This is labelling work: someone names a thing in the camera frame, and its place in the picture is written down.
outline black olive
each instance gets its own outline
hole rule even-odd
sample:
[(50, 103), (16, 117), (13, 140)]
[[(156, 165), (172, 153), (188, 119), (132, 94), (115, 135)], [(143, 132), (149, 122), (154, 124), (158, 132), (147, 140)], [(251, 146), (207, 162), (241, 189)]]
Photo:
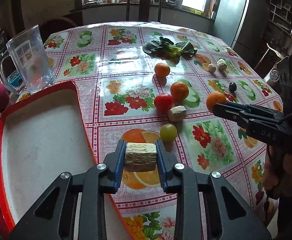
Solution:
[(232, 82), (229, 84), (228, 88), (230, 92), (235, 92), (237, 89), (237, 85), (234, 82)]

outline clear plastic jug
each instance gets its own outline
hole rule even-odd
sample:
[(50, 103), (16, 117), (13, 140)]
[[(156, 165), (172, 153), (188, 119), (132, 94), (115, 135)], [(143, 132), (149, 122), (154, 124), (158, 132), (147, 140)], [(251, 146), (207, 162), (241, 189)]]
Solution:
[[(6, 46), (7, 51), (0, 56), (0, 79), (9, 91), (20, 94), (26, 85), (30, 93), (36, 93), (54, 84), (54, 72), (48, 63), (38, 25), (19, 33)], [(3, 61), (9, 56), (25, 85), (15, 87), (5, 77)]]

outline floral tablecloth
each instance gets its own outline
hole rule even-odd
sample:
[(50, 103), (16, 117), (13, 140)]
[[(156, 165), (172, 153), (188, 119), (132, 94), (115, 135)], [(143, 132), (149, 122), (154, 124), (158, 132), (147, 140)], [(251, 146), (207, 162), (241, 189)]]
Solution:
[[(174, 42), (190, 41), (198, 52), (191, 60), (181, 57), (177, 64), (145, 54), (142, 45), (160, 36)], [(169, 93), (176, 81), (187, 84), (191, 92), (184, 101), (188, 117), (175, 124), (178, 137), (172, 152), (195, 171), (220, 171), (265, 221), (266, 194), (261, 183), (265, 144), (248, 137), (236, 123), (212, 115), (206, 108), (206, 98), (220, 91), (231, 102), (280, 111), (282, 101), (222, 40), (176, 26), (116, 22), (52, 34), (44, 47), (56, 82), (73, 79), (78, 86), (87, 132), (99, 163), (115, 150), (120, 138), (132, 142), (159, 138), (160, 128), (168, 119), (155, 111), (155, 96)], [(227, 62), (227, 70), (208, 72), (208, 64), (220, 58)], [(170, 66), (165, 79), (154, 75), (158, 62)], [(228, 89), (230, 82), (237, 84), (234, 95)], [(20, 99), (28, 95), (24, 92)], [(134, 239), (173, 239), (176, 194), (163, 193), (157, 170), (124, 172), (113, 200)], [(204, 212), (202, 196), (201, 206)], [(268, 220), (276, 208), (277, 202), (271, 200)], [(202, 222), (206, 238), (206, 222)]]

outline red tomato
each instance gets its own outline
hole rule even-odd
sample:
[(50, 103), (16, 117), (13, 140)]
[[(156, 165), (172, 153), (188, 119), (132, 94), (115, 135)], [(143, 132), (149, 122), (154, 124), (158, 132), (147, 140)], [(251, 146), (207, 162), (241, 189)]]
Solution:
[(171, 109), (173, 103), (174, 99), (168, 94), (159, 94), (154, 99), (155, 108), (162, 113), (166, 113), (169, 109)]

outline windowsill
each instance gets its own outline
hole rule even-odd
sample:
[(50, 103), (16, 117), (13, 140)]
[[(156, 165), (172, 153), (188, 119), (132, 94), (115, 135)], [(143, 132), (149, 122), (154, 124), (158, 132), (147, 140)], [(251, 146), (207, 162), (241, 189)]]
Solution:
[[(118, 6), (118, 5), (126, 5), (127, 2), (119, 2), (119, 3), (103, 3), (103, 4), (98, 4), (96, 2), (90, 2), (90, 3), (86, 3), (85, 5), (83, 5), (83, 7), (81, 8), (78, 8), (78, 9), (74, 9), (74, 10), (71, 10), (70, 12), (78, 12), (78, 11), (82, 11), (82, 10), (85, 10), (85, 9), (90, 9), (90, 8), (96, 8), (96, 7), (104, 7), (104, 6)], [(158, 7), (157, 4), (151, 4), (150, 6), (153, 6), (153, 7)], [(167, 9), (171, 9), (171, 10), (175, 10), (175, 11), (182, 11), (182, 12), (187, 12), (187, 13), (191, 13), (193, 15), (196, 15), (198, 17), (202, 17), (202, 18), (206, 18), (206, 19), (209, 19), (209, 20), (212, 20), (211, 18), (207, 17), (207, 16), (203, 16), (203, 15), (199, 15), (199, 14), (196, 14), (192, 11), (189, 11), (187, 10), (189, 7), (186, 7), (186, 6), (182, 6), (182, 9), (179, 10), (179, 9), (176, 9), (174, 7), (171, 7), (171, 6), (166, 6), (166, 5), (163, 5), (163, 8), (167, 8)]]

